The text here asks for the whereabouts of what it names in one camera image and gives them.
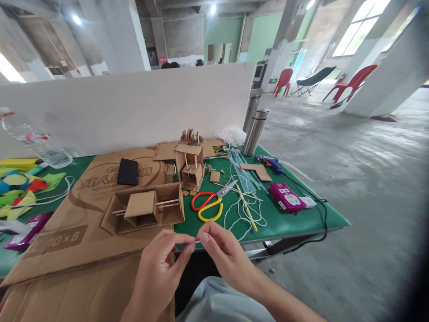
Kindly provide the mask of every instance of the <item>white partition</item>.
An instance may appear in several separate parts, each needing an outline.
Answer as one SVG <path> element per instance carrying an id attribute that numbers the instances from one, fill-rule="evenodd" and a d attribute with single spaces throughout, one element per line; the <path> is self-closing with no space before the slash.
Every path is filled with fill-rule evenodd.
<path id="1" fill-rule="evenodd" d="M 254 64 L 163 69 L 0 86 L 0 106 L 25 113 L 73 156 L 148 146 L 194 128 L 242 128 Z M 31 157 L 0 129 L 0 159 Z"/>

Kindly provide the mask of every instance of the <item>smartphone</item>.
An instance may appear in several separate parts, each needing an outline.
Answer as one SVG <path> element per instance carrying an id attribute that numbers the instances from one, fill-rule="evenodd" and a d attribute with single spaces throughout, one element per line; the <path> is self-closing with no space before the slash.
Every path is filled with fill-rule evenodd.
<path id="1" fill-rule="evenodd" d="M 139 163 L 134 160 L 121 159 L 117 184 L 136 186 L 139 184 Z"/>

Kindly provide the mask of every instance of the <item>hand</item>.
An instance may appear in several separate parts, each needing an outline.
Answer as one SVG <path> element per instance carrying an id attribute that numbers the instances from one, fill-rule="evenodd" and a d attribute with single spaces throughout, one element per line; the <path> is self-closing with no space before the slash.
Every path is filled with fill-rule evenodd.
<path id="1" fill-rule="evenodd" d="M 223 279 L 237 291 L 255 298 L 255 282 L 265 279 L 265 275 L 253 265 L 235 236 L 210 220 L 200 228 L 197 240 L 201 241 Z"/>
<path id="2" fill-rule="evenodd" d="M 187 244 L 173 264 L 168 255 L 175 245 Z M 195 238 L 162 230 L 147 245 L 140 259 L 130 302 L 123 321 L 156 321 L 172 300 L 186 264 L 195 250 Z"/>

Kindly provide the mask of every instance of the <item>black chair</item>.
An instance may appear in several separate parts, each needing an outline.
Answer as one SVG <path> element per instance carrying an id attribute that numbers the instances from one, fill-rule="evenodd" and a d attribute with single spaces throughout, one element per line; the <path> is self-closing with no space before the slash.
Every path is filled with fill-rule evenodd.
<path id="1" fill-rule="evenodd" d="M 307 78 L 305 80 L 297 80 L 296 85 L 298 86 L 298 89 L 296 91 L 294 91 L 291 95 L 298 92 L 298 96 L 301 96 L 301 95 L 305 94 L 306 92 L 308 92 L 308 94 L 310 94 L 310 96 L 311 96 L 311 91 L 317 85 L 319 85 L 321 81 L 323 81 L 326 77 L 328 77 L 329 74 L 332 73 L 335 68 L 336 68 L 336 66 L 335 67 L 325 67 L 320 72 L 311 76 L 310 78 Z M 302 89 L 304 87 L 307 88 L 307 90 L 305 92 L 302 92 Z"/>

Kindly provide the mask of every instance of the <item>red and yellow scissors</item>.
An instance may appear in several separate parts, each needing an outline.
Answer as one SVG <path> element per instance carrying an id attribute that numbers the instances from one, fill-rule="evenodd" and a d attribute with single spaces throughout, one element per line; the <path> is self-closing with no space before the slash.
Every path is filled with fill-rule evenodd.
<path id="1" fill-rule="evenodd" d="M 209 220 L 215 221 L 215 220 L 217 220 L 217 219 L 220 217 L 220 215 L 222 215 L 222 209 L 223 209 L 223 203 L 221 203 L 221 202 L 222 202 L 222 197 L 223 197 L 224 195 L 226 195 L 226 194 L 229 192 L 229 190 L 231 190 L 231 189 L 232 189 L 232 187 L 233 187 L 236 183 L 237 183 L 237 180 L 235 180 L 234 182 L 231 182 L 231 183 L 227 184 L 225 187 L 223 187 L 223 188 L 222 188 L 221 190 L 219 190 L 217 193 L 213 193 L 213 192 L 198 192 L 198 193 L 197 193 L 197 194 L 192 198 L 192 201 L 191 201 L 192 209 L 193 209 L 194 211 L 198 211 L 198 218 L 199 218 L 199 219 L 201 219 L 202 221 L 209 221 Z M 206 201 L 204 201 L 204 203 L 203 203 L 200 207 L 196 208 L 196 207 L 194 206 L 194 204 L 193 204 L 193 203 L 194 203 L 195 199 L 196 199 L 196 198 L 198 198 L 198 197 L 199 197 L 199 196 L 201 196 L 201 195 L 210 195 L 210 196 L 209 196 L 209 198 L 207 198 L 207 200 L 206 200 Z M 217 197 L 218 197 L 218 199 L 217 199 L 215 202 L 208 204 L 208 203 L 209 203 L 209 201 L 210 201 L 213 197 L 215 197 L 215 196 L 217 196 Z M 219 204 L 219 211 L 218 211 L 218 214 L 217 214 L 216 216 L 214 216 L 213 218 L 210 218 L 210 219 L 203 218 L 203 217 L 201 216 L 201 213 L 202 213 L 204 210 L 207 210 L 208 208 L 211 208 L 211 207 L 213 207 L 213 206 L 215 206 L 215 205 L 217 205 L 217 204 Z"/>

